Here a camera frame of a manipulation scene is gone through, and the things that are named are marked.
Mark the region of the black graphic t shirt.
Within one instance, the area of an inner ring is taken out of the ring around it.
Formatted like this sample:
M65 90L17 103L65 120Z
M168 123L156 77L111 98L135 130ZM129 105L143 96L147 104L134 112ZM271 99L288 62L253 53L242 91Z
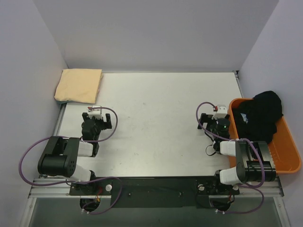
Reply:
M232 108L232 113L240 139L269 144L277 133L276 122L283 116L282 102L274 91L265 91Z

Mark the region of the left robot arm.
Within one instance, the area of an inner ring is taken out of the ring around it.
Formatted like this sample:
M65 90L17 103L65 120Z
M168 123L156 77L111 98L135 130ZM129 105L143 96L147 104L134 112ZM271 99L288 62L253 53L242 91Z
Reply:
M77 164L79 157L95 157L99 150L99 136L103 130L112 129L110 114L83 113L80 138L52 136L38 161L37 169L42 175L62 177L81 183L80 189L87 195L97 190L96 176L92 170Z

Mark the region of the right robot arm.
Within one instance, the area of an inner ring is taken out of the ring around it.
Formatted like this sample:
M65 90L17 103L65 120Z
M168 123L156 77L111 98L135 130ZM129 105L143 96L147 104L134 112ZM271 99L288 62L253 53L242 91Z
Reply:
M215 193L223 193L228 185L249 182L271 182L276 178L276 167L266 142L247 142L231 139L229 133L230 121L228 117L215 118L214 115L202 113L199 118L198 129L204 130L212 144L215 154L234 157L235 166L219 170L216 179L211 182Z

